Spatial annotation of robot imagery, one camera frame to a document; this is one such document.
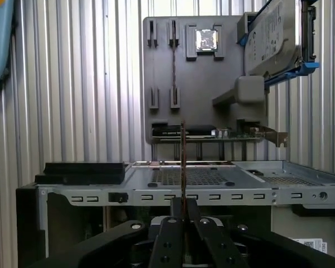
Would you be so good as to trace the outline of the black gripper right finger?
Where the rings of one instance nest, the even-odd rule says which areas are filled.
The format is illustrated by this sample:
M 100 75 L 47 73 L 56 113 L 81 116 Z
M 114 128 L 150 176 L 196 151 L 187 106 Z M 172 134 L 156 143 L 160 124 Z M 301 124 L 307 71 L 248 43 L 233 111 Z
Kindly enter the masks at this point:
M 185 200 L 185 214 L 215 267 L 335 267 L 335 257 L 271 231 L 252 232 L 244 225 L 223 231 L 200 216 L 194 199 Z

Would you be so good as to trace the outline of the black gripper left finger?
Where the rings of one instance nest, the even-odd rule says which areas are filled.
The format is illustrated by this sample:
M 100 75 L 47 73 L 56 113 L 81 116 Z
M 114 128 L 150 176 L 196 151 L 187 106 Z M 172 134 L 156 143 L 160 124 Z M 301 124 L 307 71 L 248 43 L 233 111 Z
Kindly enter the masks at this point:
M 173 198 L 159 224 L 127 221 L 32 267 L 182 267 L 182 206 Z

